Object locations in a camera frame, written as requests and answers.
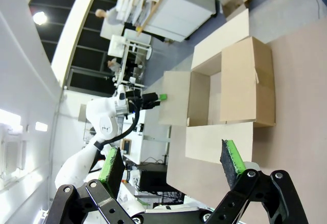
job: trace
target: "desk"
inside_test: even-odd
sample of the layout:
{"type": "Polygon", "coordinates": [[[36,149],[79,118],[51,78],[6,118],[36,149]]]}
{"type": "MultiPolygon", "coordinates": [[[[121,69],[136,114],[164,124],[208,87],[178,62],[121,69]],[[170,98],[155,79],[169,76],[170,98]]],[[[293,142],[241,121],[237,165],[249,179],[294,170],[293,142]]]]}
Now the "desk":
{"type": "Polygon", "coordinates": [[[103,20],[100,36],[111,40],[113,35],[121,36],[124,30],[123,24],[110,25],[106,19],[103,20]]]}
{"type": "MultiPolygon", "coordinates": [[[[141,110],[139,113],[139,120],[138,123],[144,123],[145,120],[145,110],[141,110]]],[[[132,123],[132,119],[135,118],[135,114],[128,115],[128,122],[127,121],[123,124],[123,132],[126,131],[132,123]]],[[[132,141],[131,143],[131,149],[129,155],[124,155],[129,160],[133,161],[136,164],[141,163],[141,151],[142,151],[142,144],[143,144],[143,133],[141,136],[138,135],[138,132],[132,131],[129,135],[125,137],[126,139],[130,139],[132,141]]]]}
{"type": "MultiPolygon", "coordinates": [[[[288,171],[309,223],[320,223],[327,197],[327,19],[300,32],[270,43],[276,126],[254,129],[252,160],[265,174],[288,171]]],[[[185,157],[185,127],[172,127],[167,183],[214,208],[229,191],[221,165],[185,157]]],[[[251,203],[242,221],[262,224],[268,218],[260,203],[251,203]]]]}
{"type": "MultiPolygon", "coordinates": [[[[125,73],[128,53],[129,52],[137,53],[136,49],[142,49],[147,51],[146,54],[147,60],[150,58],[152,54],[152,48],[151,45],[149,44],[138,42],[138,41],[127,40],[123,36],[116,36],[116,35],[112,36],[109,44],[108,55],[122,58],[121,71],[118,74],[115,73],[115,79],[116,79],[115,86],[118,86],[121,83],[126,83],[124,82],[124,73],[125,73]]],[[[143,85],[137,83],[135,85],[139,87],[144,87],[143,85]]]]}

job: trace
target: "white cabinet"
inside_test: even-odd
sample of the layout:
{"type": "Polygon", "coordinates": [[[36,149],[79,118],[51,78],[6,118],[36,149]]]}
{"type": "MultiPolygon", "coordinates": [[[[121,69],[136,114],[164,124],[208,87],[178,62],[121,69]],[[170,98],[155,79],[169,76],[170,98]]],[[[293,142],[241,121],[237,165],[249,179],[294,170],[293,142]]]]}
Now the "white cabinet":
{"type": "Polygon", "coordinates": [[[216,13],[215,0],[162,0],[145,31],[183,41],[216,13]]]}

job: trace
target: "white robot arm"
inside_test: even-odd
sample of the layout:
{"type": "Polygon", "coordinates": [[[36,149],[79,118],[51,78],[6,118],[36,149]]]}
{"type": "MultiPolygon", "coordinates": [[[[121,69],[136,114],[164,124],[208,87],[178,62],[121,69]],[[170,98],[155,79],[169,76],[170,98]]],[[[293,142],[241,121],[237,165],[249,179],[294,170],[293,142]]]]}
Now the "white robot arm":
{"type": "Polygon", "coordinates": [[[116,116],[127,114],[129,114],[129,106],[123,85],[118,86],[116,96],[88,102],[86,118],[93,125],[96,135],[86,147],[72,155],[63,164],[55,179],[57,189],[63,184],[72,184],[75,187],[80,187],[83,184],[99,150],[99,143],[110,140],[117,135],[116,116]]]}

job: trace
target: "cardboard sheet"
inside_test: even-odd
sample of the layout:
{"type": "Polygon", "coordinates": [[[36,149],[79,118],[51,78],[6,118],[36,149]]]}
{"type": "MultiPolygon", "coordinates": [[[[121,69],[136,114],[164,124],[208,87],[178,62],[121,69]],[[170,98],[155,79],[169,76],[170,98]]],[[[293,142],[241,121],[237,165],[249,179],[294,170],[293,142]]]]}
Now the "cardboard sheet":
{"type": "Polygon", "coordinates": [[[165,72],[162,93],[167,100],[160,103],[159,124],[186,126],[191,72],[165,72]]]}
{"type": "Polygon", "coordinates": [[[186,128],[185,156],[221,164],[221,140],[233,140],[244,161],[252,160],[253,123],[186,128]]]}
{"type": "Polygon", "coordinates": [[[194,47],[194,54],[191,69],[212,75],[221,71],[221,51],[223,48],[232,45],[249,36],[249,10],[245,10],[222,27],[215,30],[206,39],[194,47]],[[209,69],[202,70],[201,64],[214,58],[209,69]]]}
{"type": "Polygon", "coordinates": [[[256,122],[255,127],[275,125],[275,79],[271,49],[253,38],[255,54],[256,122]]]}

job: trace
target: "cardboard box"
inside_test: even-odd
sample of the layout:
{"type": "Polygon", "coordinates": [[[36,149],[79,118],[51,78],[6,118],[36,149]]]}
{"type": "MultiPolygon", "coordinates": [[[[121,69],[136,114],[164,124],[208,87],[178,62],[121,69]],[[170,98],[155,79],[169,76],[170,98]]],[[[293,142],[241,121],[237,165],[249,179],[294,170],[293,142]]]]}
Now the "cardboard box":
{"type": "Polygon", "coordinates": [[[187,126],[190,158],[220,163],[221,140],[231,139],[251,161],[253,124],[275,123],[271,50],[248,37],[248,10],[195,47],[191,72],[165,72],[162,89],[159,122],[187,126]]]}
{"type": "Polygon", "coordinates": [[[221,0],[223,13],[226,20],[229,21],[236,15],[246,10],[250,0],[221,0]]]}

